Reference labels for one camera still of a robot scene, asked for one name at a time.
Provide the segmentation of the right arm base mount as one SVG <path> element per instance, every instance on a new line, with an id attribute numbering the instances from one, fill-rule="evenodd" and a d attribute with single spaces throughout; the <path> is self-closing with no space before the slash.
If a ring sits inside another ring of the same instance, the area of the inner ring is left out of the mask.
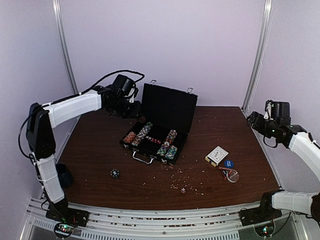
<path id="1" fill-rule="evenodd" d="M 265 192 L 258 207 L 241 209 L 239 217 L 242 226 L 255 225 L 280 218 L 282 216 L 281 210 L 272 207 L 272 196 L 279 192 L 283 192 L 283 190 Z"/>

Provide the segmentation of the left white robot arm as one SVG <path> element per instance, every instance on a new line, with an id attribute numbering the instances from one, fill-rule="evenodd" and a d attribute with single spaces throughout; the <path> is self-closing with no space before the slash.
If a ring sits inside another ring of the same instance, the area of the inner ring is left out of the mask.
<path id="1" fill-rule="evenodd" d="M 100 109 L 115 112 L 122 118 L 136 118 L 141 108 L 141 103 L 135 99 L 138 91 L 136 86 L 132 86 L 128 91 L 111 85 L 97 86 L 86 93 L 59 102 L 36 102 L 30 106 L 26 139 L 31 159 L 48 201 L 55 204 L 51 211 L 61 222 L 69 221 L 72 211 L 61 203 L 65 200 L 65 194 L 56 170 L 56 141 L 53 129 L 71 119 Z"/>

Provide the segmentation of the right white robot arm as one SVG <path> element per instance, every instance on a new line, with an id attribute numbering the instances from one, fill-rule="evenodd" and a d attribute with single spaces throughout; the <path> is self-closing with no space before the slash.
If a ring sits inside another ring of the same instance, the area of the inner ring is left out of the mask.
<path id="1" fill-rule="evenodd" d="M 282 145 L 294 157 L 293 165 L 309 170 L 314 178 L 320 178 L 320 144 L 310 132 L 298 124 L 292 124 L 289 116 L 261 114 L 253 111 L 247 117 L 248 125 L 263 137 L 275 139 L 275 147 Z M 285 210 L 320 220 L 320 191 L 292 188 L 263 194 L 262 206 L 256 210 L 259 220 L 268 220 L 276 211 Z"/>

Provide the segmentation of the black poker set case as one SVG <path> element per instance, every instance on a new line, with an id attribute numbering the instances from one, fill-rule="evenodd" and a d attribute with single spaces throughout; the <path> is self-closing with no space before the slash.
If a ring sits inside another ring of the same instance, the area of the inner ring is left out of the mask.
<path id="1" fill-rule="evenodd" d="M 120 145 L 125 149 L 129 149 L 132 152 L 132 158 L 137 161 L 140 158 L 136 155 L 140 154 L 149 158 L 149 161 L 146 162 L 148 165 L 157 160 L 163 164 L 173 166 L 190 133 L 197 101 L 198 96 L 192 93 L 191 88 L 187 91 L 182 91 L 152 83 L 144 84 L 142 92 L 142 121 L 136 122 L 128 130 L 120 140 Z M 138 146 L 123 142 L 129 132 L 134 132 L 137 135 L 147 122 L 151 122 L 153 127 L 146 136 L 160 140 L 161 144 L 153 143 L 147 140 L 146 137 Z M 177 153 L 173 160 L 157 155 L 158 149 L 166 142 L 166 137 L 170 130 L 177 131 L 177 136 L 172 144 L 169 145 L 169 148 L 170 146 L 177 147 Z"/>

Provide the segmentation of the blue small blind button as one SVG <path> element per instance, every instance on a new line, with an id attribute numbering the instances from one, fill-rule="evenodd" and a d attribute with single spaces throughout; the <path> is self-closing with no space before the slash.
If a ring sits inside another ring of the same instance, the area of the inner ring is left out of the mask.
<path id="1" fill-rule="evenodd" d="M 232 160 L 225 160 L 224 166 L 228 169 L 232 169 L 234 167 L 234 162 Z"/>

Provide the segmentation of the black poker chip stack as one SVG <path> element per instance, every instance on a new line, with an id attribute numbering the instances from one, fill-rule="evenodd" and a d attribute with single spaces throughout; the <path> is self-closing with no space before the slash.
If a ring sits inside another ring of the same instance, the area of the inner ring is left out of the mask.
<path id="1" fill-rule="evenodd" d="M 120 171 L 118 169 L 112 169 L 110 171 L 110 176 L 114 179 L 114 180 L 118 180 L 120 178 Z"/>

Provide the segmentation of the white playing card box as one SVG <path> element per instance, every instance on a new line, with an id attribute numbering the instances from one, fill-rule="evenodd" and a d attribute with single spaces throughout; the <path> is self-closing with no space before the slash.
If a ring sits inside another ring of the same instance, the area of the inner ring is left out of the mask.
<path id="1" fill-rule="evenodd" d="M 212 166 L 217 167 L 219 163 L 229 154 L 228 151 L 220 146 L 215 147 L 205 156 L 205 160 Z"/>

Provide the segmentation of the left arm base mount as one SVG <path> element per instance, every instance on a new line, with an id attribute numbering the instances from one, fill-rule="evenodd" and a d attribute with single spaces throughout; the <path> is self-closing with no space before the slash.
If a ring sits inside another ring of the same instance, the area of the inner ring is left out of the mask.
<path id="1" fill-rule="evenodd" d="M 86 227 L 90 213 L 86 210 L 70 208 L 69 202 L 63 199 L 57 203 L 49 201 L 45 216 L 48 219 L 75 227 Z"/>

